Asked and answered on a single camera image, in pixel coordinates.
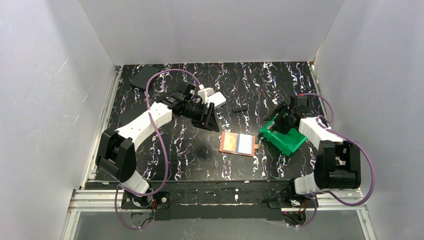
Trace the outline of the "gold credit card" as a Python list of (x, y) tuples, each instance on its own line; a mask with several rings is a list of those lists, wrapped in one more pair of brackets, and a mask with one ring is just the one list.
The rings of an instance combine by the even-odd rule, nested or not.
[(224, 132), (222, 140), (222, 150), (228, 152), (237, 151), (238, 134), (231, 132)]

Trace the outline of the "tan leather card holder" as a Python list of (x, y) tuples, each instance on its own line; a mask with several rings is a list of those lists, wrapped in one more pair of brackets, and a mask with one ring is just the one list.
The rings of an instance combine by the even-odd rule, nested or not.
[(224, 151), (224, 150), (222, 150), (222, 147), (223, 147), (222, 137), (224, 136), (224, 132), (227, 132), (227, 131), (223, 131), (222, 134), (221, 134), (220, 146), (219, 146), (219, 151), (221, 153), (253, 157), (255, 150), (260, 148), (260, 145), (256, 144), (256, 137), (255, 136), (249, 135), (249, 134), (237, 133), (238, 134), (238, 140), (237, 140), (236, 152)]

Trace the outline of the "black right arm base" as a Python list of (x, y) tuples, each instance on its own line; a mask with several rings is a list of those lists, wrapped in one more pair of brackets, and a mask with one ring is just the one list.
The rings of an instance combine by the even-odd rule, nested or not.
[(293, 208), (300, 212), (315, 206), (313, 199), (288, 192), (287, 190), (269, 190), (265, 194), (262, 203), (271, 209)]

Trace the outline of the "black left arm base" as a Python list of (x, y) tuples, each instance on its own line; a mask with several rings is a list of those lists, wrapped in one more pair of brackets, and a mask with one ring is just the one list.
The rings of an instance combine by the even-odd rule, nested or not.
[(170, 207), (170, 200), (171, 194), (169, 191), (160, 191), (149, 196), (137, 196), (124, 189), (120, 207), (126, 210), (162, 210)]

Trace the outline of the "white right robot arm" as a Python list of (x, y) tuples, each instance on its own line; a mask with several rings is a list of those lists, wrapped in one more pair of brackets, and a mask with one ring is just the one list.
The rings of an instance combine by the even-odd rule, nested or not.
[(306, 140), (317, 150), (313, 172), (290, 180), (289, 196), (300, 196), (331, 189), (357, 189), (361, 184), (360, 150), (350, 141), (330, 132), (321, 115), (312, 112), (307, 95), (290, 97), (263, 118), (263, 137), (290, 156)]

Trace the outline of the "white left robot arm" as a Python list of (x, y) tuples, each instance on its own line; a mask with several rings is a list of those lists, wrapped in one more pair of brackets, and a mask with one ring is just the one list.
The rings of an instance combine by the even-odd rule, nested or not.
[(118, 128), (108, 128), (101, 134), (95, 164), (116, 179), (122, 188), (137, 197), (157, 193), (149, 191), (149, 183), (137, 170), (136, 151), (152, 134), (163, 139), (159, 128), (174, 117), (186, 117), (194, 127), (219, 132), (215, 103), (208, 97), (212, 88), (181, 82), (176, 90), (166, 93), (130, 123)]

